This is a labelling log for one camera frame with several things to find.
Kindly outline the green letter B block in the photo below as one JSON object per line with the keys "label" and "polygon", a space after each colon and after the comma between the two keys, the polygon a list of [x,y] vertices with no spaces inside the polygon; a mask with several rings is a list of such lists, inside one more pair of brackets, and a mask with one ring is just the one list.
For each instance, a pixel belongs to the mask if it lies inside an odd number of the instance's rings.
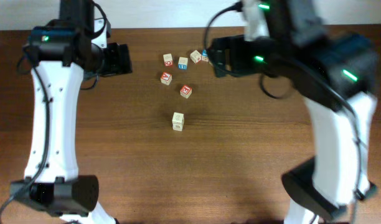
{"label": "green letter B block", "polygon": [[182,131],[183,130],[183,125],[181,125],[181,124],[173,124],[172,128],[175,131]]}

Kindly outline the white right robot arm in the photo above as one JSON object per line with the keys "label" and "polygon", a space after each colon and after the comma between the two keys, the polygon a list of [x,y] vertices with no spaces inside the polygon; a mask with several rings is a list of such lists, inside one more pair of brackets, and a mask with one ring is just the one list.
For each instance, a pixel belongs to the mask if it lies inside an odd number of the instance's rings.
{"label": "white right robot arm", "polygon": [[302,97],[315,155],[281,177],[290,196],[285,223],[337,223],[371,198],[369,136],[377,106],[378,55],[356,33],[329,37],[312,1],[239,1],[245,32],[204,40],[217,77],[285,77]]}

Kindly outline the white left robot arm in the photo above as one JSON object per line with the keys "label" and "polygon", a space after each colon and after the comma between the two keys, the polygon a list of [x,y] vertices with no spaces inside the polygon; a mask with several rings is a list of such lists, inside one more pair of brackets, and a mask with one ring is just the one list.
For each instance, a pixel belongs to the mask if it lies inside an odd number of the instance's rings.
{"label": "white left robot arm", "polygon": [[9,201],[65,223],[116,223],[98,201],[97,177],[78,173],[75,153],[82,83],[132,71],[128,46],[108,43],[110,23],[97,10],[93,1],[62,1],[59,17],[33,28],[22,48],[34,86],[32,144]]}

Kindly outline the plain face number block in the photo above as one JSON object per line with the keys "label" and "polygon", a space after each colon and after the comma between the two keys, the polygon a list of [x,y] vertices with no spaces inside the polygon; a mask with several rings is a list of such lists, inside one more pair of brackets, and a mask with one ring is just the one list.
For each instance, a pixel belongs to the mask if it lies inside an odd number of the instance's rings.
{"label": "plain face number block", "polygon": [[173,117],[172,117],[172,123],[178,124],[178,125],[183,125],[184,124],[184,114],[174,112]]}

